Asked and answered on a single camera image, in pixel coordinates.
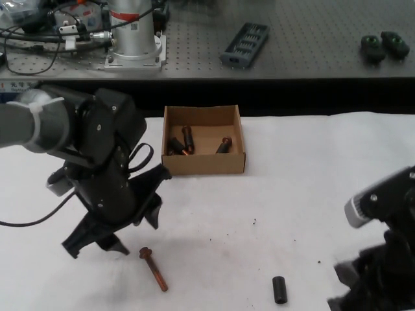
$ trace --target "black rubber tube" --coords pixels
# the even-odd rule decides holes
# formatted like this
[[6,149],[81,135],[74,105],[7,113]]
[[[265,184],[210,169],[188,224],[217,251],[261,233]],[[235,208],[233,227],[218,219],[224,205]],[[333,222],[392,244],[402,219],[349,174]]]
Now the black rubber tube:
[[285,279],[283,277],[274,277],[272,279],[272,286],[274,287],[275,303],[282,305],[288,301],[287,287],[285,286]]

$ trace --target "black connector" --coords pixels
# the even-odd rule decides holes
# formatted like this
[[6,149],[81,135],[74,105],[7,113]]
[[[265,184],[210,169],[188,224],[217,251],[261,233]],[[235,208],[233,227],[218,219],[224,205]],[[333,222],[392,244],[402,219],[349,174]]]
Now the black connector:
[[370,63],[379,63],[386,57],[385,50],[377,36],[364,36],[361,40],[361,50]]
[[396,32],[382,31],[381,37],[383,46],[396,58],[401,60],[409,54],[409,46]]

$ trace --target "black cylinder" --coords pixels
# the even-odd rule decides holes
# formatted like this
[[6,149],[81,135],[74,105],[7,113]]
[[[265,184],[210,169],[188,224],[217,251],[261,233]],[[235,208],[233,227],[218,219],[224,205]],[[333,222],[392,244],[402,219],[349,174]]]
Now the black cylinder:
[[230,145],[227,143],[220,144],[218,150],[216,151],[217,154],[227,154],[229,152]]
[[287,288],[285,287],[285,279],[283,277],[274,277],[272,279],[272,286],[274,287],[275,303],[282,305],[288,301]]
[[177,154],[181,154],[182,151],[184,150],[184,146],[182,145],[182,143],[177,138],[175,138],[175,137],[173,137],[172,139],[170,139],[169,146]]
[[186,150],[191,151],[195,149],[195,144],[193,142],[192,134],[185,134],[184,135],[184,145],[186,146]]

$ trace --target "silver cylindrical device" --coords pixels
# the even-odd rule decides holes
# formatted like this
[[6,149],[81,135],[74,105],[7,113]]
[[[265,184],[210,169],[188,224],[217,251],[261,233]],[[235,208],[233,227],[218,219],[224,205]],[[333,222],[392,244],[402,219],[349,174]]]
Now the silver cylindrical device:
[[[109,0],[111,25],[130,21],[151,9],[151,0]],[[141,60],[160,53],[154,38],[152,14],[112,30],[113,55],[124,60]]]

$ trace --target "black bolt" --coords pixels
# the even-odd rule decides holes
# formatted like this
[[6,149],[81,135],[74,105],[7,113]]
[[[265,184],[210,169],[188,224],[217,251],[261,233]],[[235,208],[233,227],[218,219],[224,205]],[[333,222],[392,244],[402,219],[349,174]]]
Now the black bolt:
[[216,151],[217,154],[227,154],[229,152],[229,148],[232,146],[232,138],[231,137],[223,137],[222,144],[220,144],[218,150]]
[[190,126],[184,126],[182,128],[182,133],[184,134],[184,145],[186,150],[193,154],[195,152],[195,143],[193,142],[192,128]]
[[190,153],[184,148],[183,144],[175,137],[170,139],[169,146],[177,154],[183,154],[184,156],[189,156],[190,155]]

